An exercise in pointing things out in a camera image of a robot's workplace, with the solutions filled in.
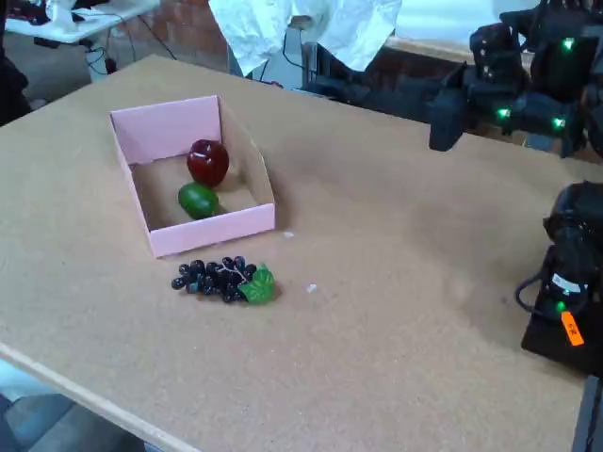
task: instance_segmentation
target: white plastic bag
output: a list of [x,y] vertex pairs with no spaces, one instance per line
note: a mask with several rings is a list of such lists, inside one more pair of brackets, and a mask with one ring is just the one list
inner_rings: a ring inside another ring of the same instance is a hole
[[209,7],[248,74],[283,48],[293,16],[310,16],[315,40],[334,57],[363,71],[396,25],[400,0],[210,0]]

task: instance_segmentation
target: red apple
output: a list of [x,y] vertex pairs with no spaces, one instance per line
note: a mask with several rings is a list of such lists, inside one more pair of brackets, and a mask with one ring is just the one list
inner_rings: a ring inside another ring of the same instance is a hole
[[213,188],[220,184],[228,171],[226,148],[217,141],[200,139],[190,148],[187,165],[195,182]]

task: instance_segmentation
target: floor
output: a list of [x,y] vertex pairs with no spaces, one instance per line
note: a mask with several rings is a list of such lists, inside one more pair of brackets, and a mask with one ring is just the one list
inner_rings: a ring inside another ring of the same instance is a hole
[[[81,46],[61,45],[57,49],[49,49],[35,45],[33,38],[7,33],[5,47],[8,58],[29,79],[29,87],[25,91],[29,100],[43,99],[52,102],[90,83],[84,48]],[[137,59],[151,54],[170,57],[155,42],[134,42],[134,47]],[[226,71],[225,53],[207,54],[187,48],[171,50],[181,61]],[[133,61],[129,41],[114,36],[110,38],[109,54],[118,62],[118,68]]]

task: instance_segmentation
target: table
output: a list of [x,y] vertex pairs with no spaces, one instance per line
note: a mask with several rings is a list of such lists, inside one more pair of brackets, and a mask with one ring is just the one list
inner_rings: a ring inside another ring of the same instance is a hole
[[[156,260],[107,114],[209,94],[261,148],[278,229]],[[156,56],[9,124],[0,358],[166,450],[568,450],[583,377],[520,349],[512,296],[560,190],[603,170],[428,135]],[[276,302],[171,290],[180,263],[236,254]]]
[[66,44],[77,44],[85,38],[91,39],[92,45],[86,53],[86,61],[89,64],[91,80],[98,81],[103,77],[102,73],[106,72],[105,58],[99,53],[105,43],[99,33],[155,9],[160,4],[161,0],[111,0],[110,3],[91,9],[76,9],[74,12],[81,14],[85,21],[76,23],[74,31],[66,30],[52,22],[34,26],[16,19],[7,19],[7,31]]

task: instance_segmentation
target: green led light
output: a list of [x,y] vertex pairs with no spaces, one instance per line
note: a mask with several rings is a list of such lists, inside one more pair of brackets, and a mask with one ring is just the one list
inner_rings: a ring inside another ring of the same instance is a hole
[[565,120],[563,118],[553,118],[553,127],[555,129],[563,129],[565,127]]
[[499,108],[497,110],[497,116],[504,120],[511,116],[511,110],[509,108]]
[[566,38],[562,41],[563,49],[565,49],[566,52],[570,52],[575,43],[576,40],[574,38]]

